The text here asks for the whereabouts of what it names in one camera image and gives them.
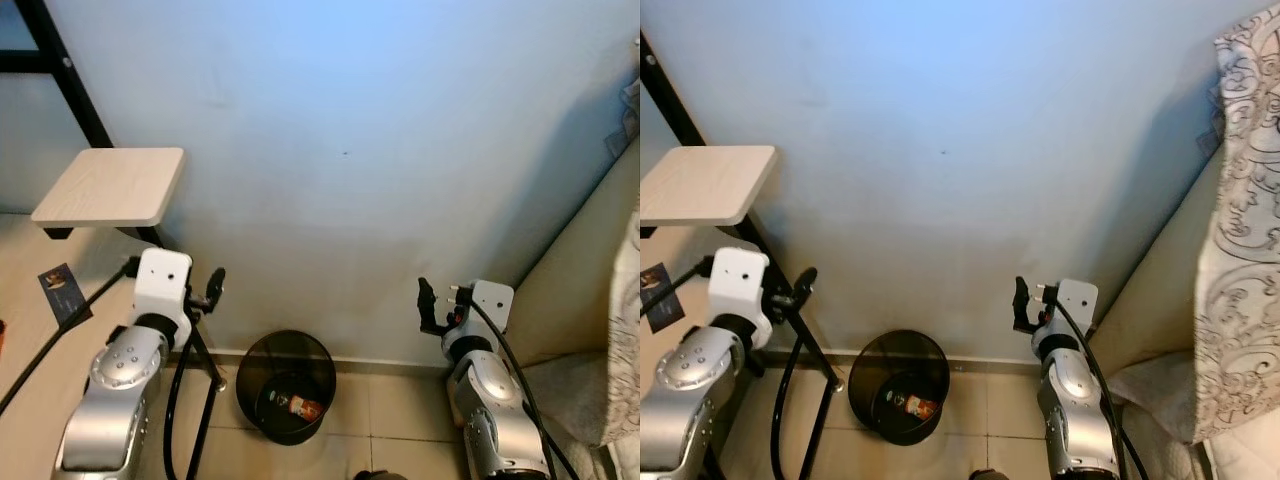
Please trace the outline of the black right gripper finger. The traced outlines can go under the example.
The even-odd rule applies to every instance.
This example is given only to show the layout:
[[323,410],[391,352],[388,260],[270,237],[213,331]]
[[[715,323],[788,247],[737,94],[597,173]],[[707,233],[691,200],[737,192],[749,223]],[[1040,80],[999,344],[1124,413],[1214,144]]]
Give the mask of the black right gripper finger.
[[417,279],[417,311],[420,316],[419,330],[430,335],[440,337],[442,326],[435,320],[436,296],[430,283],[420,276]]
[[1015,278],[1015,292],[1012,297],[1012,312],[1015,332],[1021,332],[1025,334],[1033,334],[1036,332],[1036,323],[1030,320],[1028,315],[1029,302],[1032,301],[1030,288],[1023,276]]

